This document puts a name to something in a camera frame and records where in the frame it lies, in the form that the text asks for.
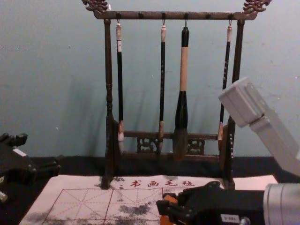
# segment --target red chinese characters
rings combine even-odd
[[[165,185],[169,185],[169,186],[177,186],[177,184],[173,184],[172,180],[168,180],[167,183]]]
[[[138,186],[141,185],[141,184],[139,184],[139,182],[141,182],[141,181],[140,180],[135,180],[134,182],[132,182],[132,185],[130,185],[130,186],[138,187]]]
[[[190,181],[184,181],[183,183],[182,183],[184,186],[195,186],[194,184],[192,184],[192,182],[190,182]]]
[[[156,183],[156,181],[151,181],[150,184],[148,184],[148,187],[152,187],[152,186],[158,186],[159,183]]]

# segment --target gray robotic arm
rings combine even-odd
[[[298,143],[248,78],[233,83],[219,99],[240,128],[249,124],[282,169],[300,176]],[[269,184],[263,201],[266,225],[300,224],[300,184]]]

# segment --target teal wall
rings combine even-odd
[[[243,0],[110,0],[112,10],[240,11]],[[300,138],[299,1],[274,0],[246,22],[241,77],[250,77],[293,136]],[[118,118],[115,21],[113,114]],[[124,123],[157,131],[161,21],[121,21]],[[183,21],[166,21],[165,130],[174,130]],[[189,132],[217,133],[228,21],[189,21]],[[236,23],[229,67],[232,77]],[[29,135],[31,156],[103,156],[104,26],[81,0],[0,1],[0,132]],[[128,150],[135,142],[126,141]],[[172,149],[166,141],[164,151]],[[206,143],[208,153],[217,143]],[[236,156],[268,156],[249,128],[236,129]]]

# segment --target calligraphy practice grid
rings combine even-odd
[[[156,201],[163,193],[199,187],[211,178],[115,177],[108,190],[101,190],[100,177],[51,178],[23,218],[21,225],[158,225]],[[264,190],[277,183],[273,176],[235,178],[236,189]]]

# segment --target black table surface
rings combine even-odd
[[[50,160],[32,158],[37,164]],[[102,176],[104,158],[66,157],[60,162],[60,174],[77,176]],[[154,160],[123,159],[118,176],[198,176],[218,177],[218,164],[212,162],[159,162]],[[279,183],[299,183],[299,177],[283,171],[272,157],[235,157],[234,177],[274,175]],[[17,225],[39,196],[48,179],[39,180],[32,186],[10,183],[1,191],[9,196],[5,204],[0,204],[0,225]]]

